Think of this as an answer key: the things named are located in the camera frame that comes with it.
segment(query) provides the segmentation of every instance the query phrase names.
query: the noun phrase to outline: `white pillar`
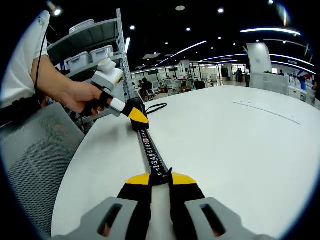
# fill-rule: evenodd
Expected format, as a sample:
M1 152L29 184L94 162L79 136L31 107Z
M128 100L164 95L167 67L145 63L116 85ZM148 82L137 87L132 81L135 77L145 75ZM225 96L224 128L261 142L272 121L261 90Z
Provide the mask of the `white pillar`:
M251 73L272 72L269 49L264 43L247 43Z
M180 61L180 68L182 71L182 75L185 76L186 69L188 69L188 71L190 71L190 61L189 60L181 60Z

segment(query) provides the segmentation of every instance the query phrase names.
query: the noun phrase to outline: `white chair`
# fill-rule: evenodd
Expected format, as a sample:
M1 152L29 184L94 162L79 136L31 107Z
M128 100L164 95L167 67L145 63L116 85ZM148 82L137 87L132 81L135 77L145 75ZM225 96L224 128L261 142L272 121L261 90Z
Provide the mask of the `white chair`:
M151 96L150 100L153 100L155 98L156 94L160 93L159 82L158 81L154 81L152 83L152 89L151 90L147 90L146 93L148 94L148 96Z
M208 81L208 73L202 74L202 81L204 81L204 82Z
M212 83L214 83L214 84L217 83L217 74L212 74L212 75L210 76L210 78L211 78L211 82L212 82Z
M178 83L174 82L172 79L165 80L165 86L168 89L168 94L173 94L178 89Z

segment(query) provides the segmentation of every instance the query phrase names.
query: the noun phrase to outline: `white storage box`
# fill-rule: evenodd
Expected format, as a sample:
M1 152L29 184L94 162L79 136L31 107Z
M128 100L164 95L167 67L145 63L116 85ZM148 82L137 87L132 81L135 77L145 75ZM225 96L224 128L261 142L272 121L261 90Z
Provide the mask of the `white storage box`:
M73 32L76 32L76 31L79 31L83 28L86 28L88 26L91 26L95 24L95 21L93 19L89 19L87 21L83 21L81 23L79 23L78 25L75 25L73 26L72 28L69 29L69 34L73 33Z
M68 58L66 60L66 63L68 64L68 68L70 70L70 72L73 72L79 68L82 68L88 64L91 63L91 58L89 53L87 53L86 51L78 54L77 56Z
M111 45L104 46L102 48L92 50L90 52L90 56L92 57L93 62L107 59L114 56L114 48Z

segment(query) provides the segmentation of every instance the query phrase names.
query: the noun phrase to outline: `gray office chair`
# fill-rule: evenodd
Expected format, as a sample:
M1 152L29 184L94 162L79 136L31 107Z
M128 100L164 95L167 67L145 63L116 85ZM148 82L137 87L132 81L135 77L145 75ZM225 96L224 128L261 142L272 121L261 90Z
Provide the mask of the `gray office chair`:
M216 84L218 82L217 81L217 74L212 74L210 76L210 78L211 78L211 83Z
M151 99L148 99L149 101L155 99L156 94L160 93L159 82L152 82L152 89L147 90L146 93L148 94L148 98L151 97Z
M202 73L202 81L208 81L208 73Z
M20 206L40 233L51 236L52 215L65 172L85 135L59 103L23 124L0 128L3 166Z

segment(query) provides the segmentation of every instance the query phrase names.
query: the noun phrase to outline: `office desk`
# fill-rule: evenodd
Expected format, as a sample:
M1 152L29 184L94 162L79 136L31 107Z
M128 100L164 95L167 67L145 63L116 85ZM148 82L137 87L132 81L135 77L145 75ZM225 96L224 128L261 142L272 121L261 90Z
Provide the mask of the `office desk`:
M300 124L233 101L268 106ZM320 111L289 96L239 86L191 91L145 105L160 103L168 106L148 116L149 133L167 167L194 178L206 197L240 215L245 228L276 238L285 234L304 210L319 173ZM65 173L52 235L76 229L86 212L145 172L130 120L123 115L99 119ZM168 196L164 191L158 198ZM148 239L174 239L172 231L163 233L161 224L153 223L157 214L169 220L162 202L169 206L169 199L153 199L149 230L155 234Z

